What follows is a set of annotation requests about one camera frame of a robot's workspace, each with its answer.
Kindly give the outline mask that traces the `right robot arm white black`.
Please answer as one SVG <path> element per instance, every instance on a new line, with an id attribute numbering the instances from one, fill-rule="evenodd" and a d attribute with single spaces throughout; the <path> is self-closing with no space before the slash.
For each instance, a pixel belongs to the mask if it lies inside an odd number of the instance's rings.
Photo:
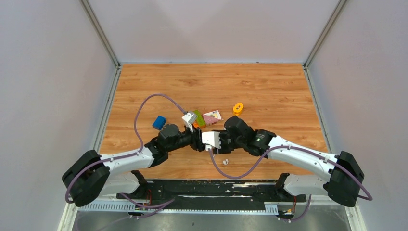
<path id="1" fill-rule="evenodd" d="M 244 149 L 259 159 L 270 158 L 287 162 L 311 172 L 298 176 L 282 173 L 275 187 L 275 195 L 281 201 L 302 194 L 326 195 L 334 202 L 354 207 L 362 196 L 364 173 L 354 156 L 346 151 L 331 154 L 306 148 L 290 142 L 273 132 L 252 129 L 244 120 L 229 118 L 219 134 L 220 147 L 213 154 L 230 154 Z"/>

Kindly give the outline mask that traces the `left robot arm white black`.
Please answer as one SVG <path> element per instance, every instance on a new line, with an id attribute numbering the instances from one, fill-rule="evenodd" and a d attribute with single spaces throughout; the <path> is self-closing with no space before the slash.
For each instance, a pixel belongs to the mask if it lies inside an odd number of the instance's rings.
<path id="1" fill-rule="evenodd" d="M 211 140 L 210 135 L 199 128 L 186 127 L 184 132 L 180 132 L 175 124 L 167 124 L 139 149 L 105 155 L 89 150 L 62 176 L 66 186 L 65 200 L 81 207 L 104 194 L 130 193 L 134 198 L 141 199 L 147 194 L 145 183 L 135 177 L 121 186 L 114 178 L 133 170 L 160 165 L 168 159 L 170 152 L 186 146 L 202 152 Z"/>

